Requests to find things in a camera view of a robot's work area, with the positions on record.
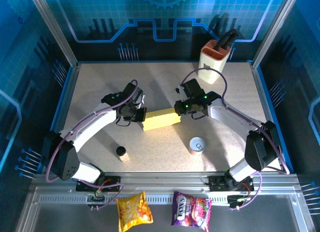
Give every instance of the beige tabletop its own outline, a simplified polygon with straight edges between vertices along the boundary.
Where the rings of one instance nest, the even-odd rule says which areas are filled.
[[[122,91],[132,79],[145,92],[147,111],[172,108],[180,97],[175,88],[197,68],[190,62],[82,64],[76,82],[65,128],[93,111],[109,93]],[[249,63],[227,63],[222,72],[228,82],[225,100],[257,120],[266,121]],[[222,94],[224,82],[214,84],[197,79],[207,93]],[[188,152],[189,142],[200,137],[206,143],[201,156]],[[126,148],[130,160],[122,163],[118,146]],[[190,115],[181,123],[143,131],[138,123],[129,127],[108,124],[93,136],[78,153],[80,161],[93,163],[105,172],[204,172],[226,171],[244,157],[245,142],[221,122]],[[274,161],[272,166],[279,168]]]

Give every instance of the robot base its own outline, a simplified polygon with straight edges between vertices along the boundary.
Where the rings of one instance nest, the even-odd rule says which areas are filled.
[[[120,176],[105,176],[104,174],[102,176],[100,176],[96,182],[94,183],[94,185],[96,186],[101,186],[105,181],[108,181],[105,186],[107,185],[114,185],[117,183],[121,182],[121,177]],[[96,188],[92,188],[90,186],[87,186],[86,184],[78,181],[76,183],[76,187],[75,187],[75,191],[77,192],[95,192],[97,189]],[[115,187],[111,187],[111,188],[104,188],[101,190],[101,192],[119,192],[120,190],[120,186],[115,186]]]
[[[210,192],[217,192],[217,191],[237,191],[237,192],[246,192],[248,189],[250,191],[254,191],[254,183],[250,176],[246,177],[243,181],[234,184],[233,180],[228,176],[208,176],[209,179],[209,188]]]

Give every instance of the purple snack bag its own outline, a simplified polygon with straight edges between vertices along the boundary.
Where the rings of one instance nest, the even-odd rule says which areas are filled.
[[[198,227],[209,232],[212,199],[174,192],[171,225]]]

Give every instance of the can lid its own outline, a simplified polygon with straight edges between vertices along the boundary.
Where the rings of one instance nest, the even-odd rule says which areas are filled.
[[[195,152],[201,152],[206,148],[206,142],[199,137],[195,137],[190,140],[190,148]]]
[[[118,156],[123,156],[126,153],[126,148],[123,146],[119,146],[118,148],[116,148],[116,154]]]

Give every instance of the yellow snack bag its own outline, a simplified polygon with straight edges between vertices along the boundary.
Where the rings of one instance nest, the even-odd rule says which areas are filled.
[[[117,198],[116,206],[119,214],[119,232],[125,232],[132,226],[154,222],[144,191],[129,198]]]

